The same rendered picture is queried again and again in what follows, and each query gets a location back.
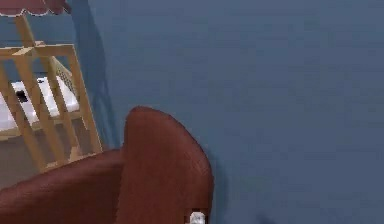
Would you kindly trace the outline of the light wooden cot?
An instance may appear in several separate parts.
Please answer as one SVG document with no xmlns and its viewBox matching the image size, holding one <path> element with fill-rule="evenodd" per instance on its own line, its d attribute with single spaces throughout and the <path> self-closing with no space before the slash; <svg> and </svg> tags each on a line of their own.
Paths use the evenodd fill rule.
<svg viewBox="0 0 384 224">
<path fill-rule="evenodd" d="M 60 90 L 59 81 L 56 77 L 57 58 L 59 56 L 65 56 L 68 59 L 69 67 L 66 72 L 71 79 L 74 96 L 79 103 L 79 109 L 75 114 L 83 119 L 84 127 L 89 132 L 92 153 L 101 153 L 103 151 L 102 144 L 93 118 L 75 47 L 72 44 L 47 45 L 42 41 L 37 41 L 24 15 L 14 17 L 14 23 L 23 45 L 21 47 L 0 48 L 0 94 L 4 97 L 5 104 L 15 120 L 18 131 L 23 137 L 38 170 L 44 173 L 84 157 L 72 125 L 73 113 L 67 109 L 63 92 Z M 54 102 L 58 107 L 58 115 L 55 117 L 50 115 L 43 92 L 32 72 L 32 62 L 36 58 L 42 62 L 47 72 L 49 89 L 52 91 Z M 55 161 L 53 163 L 47 163 L 40 150 L 33 126 L 29 123 L 14 88 L 2 67 L 4 60 L 11 60 L 16 65 L 21 81 L 31 99 L 32 108 L 36 112 L 39 127 L 43 130 L 54 155 Z"/>
</svg>

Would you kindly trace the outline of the red scalloped lampshade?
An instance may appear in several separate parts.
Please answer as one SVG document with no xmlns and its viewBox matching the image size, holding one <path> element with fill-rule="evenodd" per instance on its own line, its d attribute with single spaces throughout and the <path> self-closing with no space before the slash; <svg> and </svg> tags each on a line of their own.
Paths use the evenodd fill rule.
<svg viewBox="0 0 384 224">
<path fill-rule="evenodd" d="M 28 13 L 43 16 L 47 13 L 60 15 L 70 14 L 71 6 L 66 0 L 0 0 L 0 16 L 17 17 Z"/>
</svg>

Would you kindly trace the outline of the small white object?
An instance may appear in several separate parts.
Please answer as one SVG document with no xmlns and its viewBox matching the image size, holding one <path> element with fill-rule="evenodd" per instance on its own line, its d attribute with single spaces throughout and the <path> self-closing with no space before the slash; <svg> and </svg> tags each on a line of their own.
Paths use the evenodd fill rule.
<svg viewBox="0 0 384 224">
<path fill-rule="evenodd" d="M 206 216 L 201 211 L 194 211 L 190 214 L 189 224 L 206 224 Z"/>
</svg>

